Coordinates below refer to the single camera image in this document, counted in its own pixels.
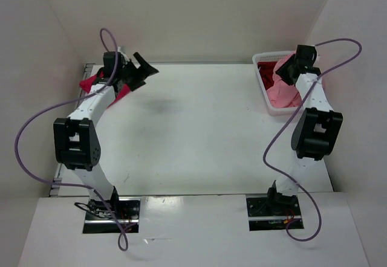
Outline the light pink t shirt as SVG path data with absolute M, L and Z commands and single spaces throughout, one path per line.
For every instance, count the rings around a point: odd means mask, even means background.
M 301 96 L 294 85 L 287 85 L 279 76 L 273 73 L 274 85 L 266 90 L 270 104 L 274 108 L 293 108 L 301 103 Z

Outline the magenta t shirt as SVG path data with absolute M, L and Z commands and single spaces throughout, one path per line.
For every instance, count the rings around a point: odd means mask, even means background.
M 82 80 L 79 83 L 79 86 L 81 90 L 85 91 L 87 94 L 91 92 L 92 85 L 95 85 L 98 81 L 98 79 L 102 79 L 104 77 L 103 70 L 100 68 L 96 75 L 93 75 L 85 80 Z M 123 97 L 128 95 L 131 92 L 130 88 L 127 84 L 124 84 L 122 89 L 119 91 L 119 93 L 116 95 L 115 100 L 109 105 L 109 108 L 116 104 L 118 101 L 120 101 Z

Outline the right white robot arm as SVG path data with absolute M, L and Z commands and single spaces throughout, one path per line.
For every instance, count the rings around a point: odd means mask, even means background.
M 276 74 L 288 85 L 295 86 L 302 99 L 302 115 L 291 136 L 294 160 L 287 174 L 274 182 L 265 200 L 267 211 L 275 216 L 282 215 L 294 207 L 299 184 L 308 176 L 317 161 L 333 151 L 343 116 L 329 104 L 323 83 L 319 80 L 320 69 L 314 67 L 316 53 L 292 54 Z

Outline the white plastic laundry basket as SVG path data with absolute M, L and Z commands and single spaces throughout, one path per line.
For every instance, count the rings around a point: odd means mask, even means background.
M 314 46 L 299 45 L 296 51 L 255 54 L 256 75 L 270 115 L 291 115 L 298 109 L 333 108 L 324 93 L 322 75 L 314 67 L 318 54 Z

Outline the dark red t shirt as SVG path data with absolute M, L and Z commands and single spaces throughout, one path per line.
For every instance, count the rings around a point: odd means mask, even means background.
M 265 90 L 270 89 L 274 85 L 273 73 L 277 62 L 258 62 L 258 70 Z

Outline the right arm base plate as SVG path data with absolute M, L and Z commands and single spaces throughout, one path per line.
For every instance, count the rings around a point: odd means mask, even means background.
M 292 206 L 272 208 L 264 196 L 247 196 L 246 204 L 250 231 L 285 230 L 290 222 L 290 230 L 304 229 L 298 201 Z

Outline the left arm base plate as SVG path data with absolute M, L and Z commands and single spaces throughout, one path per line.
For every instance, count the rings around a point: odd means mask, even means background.
M 140 218 L 140 197 L 119 197 L 119 201 L 112 211 L 126 233 L 138 233 Z M 119 233 L 120 229 L 110 212 L 103 204 L 92 202 L 76 202 L 77 208 L 84 211 L 85 220 L 83 234 Z

